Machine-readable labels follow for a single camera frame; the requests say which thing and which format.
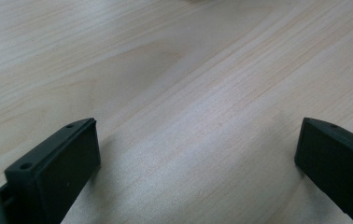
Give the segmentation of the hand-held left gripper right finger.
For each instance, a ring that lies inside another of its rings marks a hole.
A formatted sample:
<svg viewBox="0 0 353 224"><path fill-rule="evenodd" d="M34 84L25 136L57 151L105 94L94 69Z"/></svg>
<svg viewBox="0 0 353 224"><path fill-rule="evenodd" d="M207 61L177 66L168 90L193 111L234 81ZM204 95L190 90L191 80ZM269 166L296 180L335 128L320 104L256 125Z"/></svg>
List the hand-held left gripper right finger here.
<svg viewBox="0 0 353 224"><path fill-rule="evenodd" d="M327 121L305 118L294 161L353 220L353 133Z"/></svg>

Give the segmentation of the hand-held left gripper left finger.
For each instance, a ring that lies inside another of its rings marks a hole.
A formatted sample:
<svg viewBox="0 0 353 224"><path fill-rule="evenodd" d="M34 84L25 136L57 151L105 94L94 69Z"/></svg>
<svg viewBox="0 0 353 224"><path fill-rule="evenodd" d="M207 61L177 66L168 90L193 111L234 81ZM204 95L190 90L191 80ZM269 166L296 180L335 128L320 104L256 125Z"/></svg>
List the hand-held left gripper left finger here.
<svg viewBox="0 0 353 224"><path fill-rule="evenodd" d="M62 127L5 170L16 224L60 224L101 164L96 120Z"/></svg>

